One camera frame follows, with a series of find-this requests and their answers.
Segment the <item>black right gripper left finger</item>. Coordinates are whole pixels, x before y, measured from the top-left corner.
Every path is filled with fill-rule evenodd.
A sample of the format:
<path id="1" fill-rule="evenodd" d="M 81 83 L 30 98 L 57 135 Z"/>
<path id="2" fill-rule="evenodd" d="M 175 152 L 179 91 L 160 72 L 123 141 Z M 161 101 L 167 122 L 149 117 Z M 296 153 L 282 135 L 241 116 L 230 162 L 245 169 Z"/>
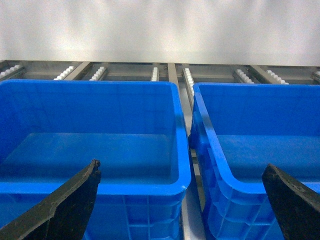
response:
<path id="1" fill-rule="evenodd" d="M 101 182 L 94 159 L 41 202 L 0 229 L 2 240 L 81 240 Z"/>

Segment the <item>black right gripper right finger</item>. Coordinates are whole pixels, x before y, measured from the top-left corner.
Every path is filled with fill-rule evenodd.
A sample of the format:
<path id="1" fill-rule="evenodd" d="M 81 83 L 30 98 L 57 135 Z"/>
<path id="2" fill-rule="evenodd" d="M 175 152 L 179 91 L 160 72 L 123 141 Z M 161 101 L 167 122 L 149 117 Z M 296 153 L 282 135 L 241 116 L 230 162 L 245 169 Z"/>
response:
<path id="1" fill-rule="evenodd" d="M 320 194 L 269 163 L 262 183 L 286 240 L 320 238 Z"/>

